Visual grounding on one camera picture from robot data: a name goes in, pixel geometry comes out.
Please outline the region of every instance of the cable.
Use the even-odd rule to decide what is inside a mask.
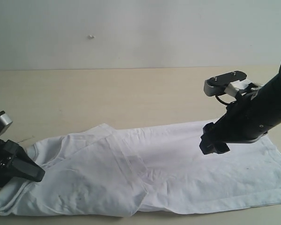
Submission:
[[[229,105],[229,103],[224,102],[224,101],[221,100],[217,95],[215,96],[215,98],[216,98],[220,103],[222,103],[223,105]]]

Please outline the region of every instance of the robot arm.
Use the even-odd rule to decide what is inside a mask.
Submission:
[[[4,112],[0,112],[0,136],[9,128],[12,120]],[[0,188],[12,177],[20,177],[40,182],[45,171],[32,161],[24,149],[17,143],[0,139]]]
[[[201,136],[203,154],[229,151],[226,143],[252,143],[281,123],[281,66],[278,74],[260,86],[240,71],[215,76],[205,81],[207,96],[229,94],[236,101],[226,104],[226,113],[206,124]]]

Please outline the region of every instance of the stain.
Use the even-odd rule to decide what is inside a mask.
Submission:
[[[28,140],[30,140],[30,139],[32,139],[32,138],[35,138],[35,136],[31,136],[31,137],[29,137],[29,138],[20,140],[20,141],[17,142],[17,144],[22,143],[22,142],[25,142],[25,141],[28,141]]]

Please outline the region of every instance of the table surface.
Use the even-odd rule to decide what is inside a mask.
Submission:
[[[222,116],[225,106],[203,92],[212,76],[240,70],[253,82],[266,83],[279,65],[48,70],[0,72],[0,111],[14,121],[1,137],[27,147],[47,137],[81,132],[101,123],[137,128]],[[269,136],[281,152],[281,124]],[[281,225],[281,205],[213,213],[175,215],[136,213],[129,218],[102,216],[0,217],[0,225]]]

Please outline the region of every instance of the white cloth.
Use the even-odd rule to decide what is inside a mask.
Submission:
[[[0,191],[0,215],[127,217],[281,204],[281,154],[269,138],[203,155],[208,122],[127,130],[103,124],[37,142],[28,153],[45,169],[43,181],[12,179]]]

